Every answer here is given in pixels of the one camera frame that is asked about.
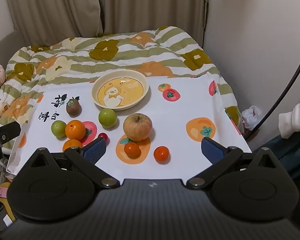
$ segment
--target green plum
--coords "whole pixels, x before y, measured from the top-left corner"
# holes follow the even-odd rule
[[[99,122],[105,128],[111,128],[117,123],[117,115],[112,109],[104,108],[99,113]]]
[[[51,132],[57,138],[62,138],[66,136],[66,126],[67,124],[63,121],[54,121],[51,125]]]

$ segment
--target plate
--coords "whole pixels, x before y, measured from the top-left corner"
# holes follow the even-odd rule
[[[117,70],[101,76],[93,84],[94,103],[115,111],[135,106],[148,93],[146,77],[135,70]]]

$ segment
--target floral comforter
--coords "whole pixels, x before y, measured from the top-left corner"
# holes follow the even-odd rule
[[[213,74],[226,112],[242,131],[242,119],[231,87],[202,48],[183,30],[163,26],[140,33],[99,38],[68,38],[51,47],[30,46],[17,51],[6,69],[0,100],[10,108],[0,126],[28,122],[47,87],[94,82],[118,69],[133,69],[145,76],[197,77]],[[14,141],[3,145],[10,154]]]

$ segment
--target cartoon duck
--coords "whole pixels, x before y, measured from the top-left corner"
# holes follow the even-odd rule
[[[105,97],[103,98],[103,102],[105,103],[105,106],[107,107],[117,107],[122,106],[121,101],[124,99],[123,96],[121,96],[121,86],[122,82],[118,86],[114,86],[111,82],[107,83],[106,89],[105,89]]]

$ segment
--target chinese character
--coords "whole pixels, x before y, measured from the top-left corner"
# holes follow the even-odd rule
[[[65,100],[67,99],[67,94],[64,94],[62,96],[58,95],[58,97],[54,98],[56,101],[52,102],[55,107],[60,107],[65,103]]]
[[[43,122],[45,122],[50,117],[49,112],[45,112],[39,115],[39,120],[43,119]]]
[[[51,120],[55,120],[56,117],[57,117],[58,115],[60,115],[60,114],[58,114],[57,111],[56,111],[56,112],[52,115]]]

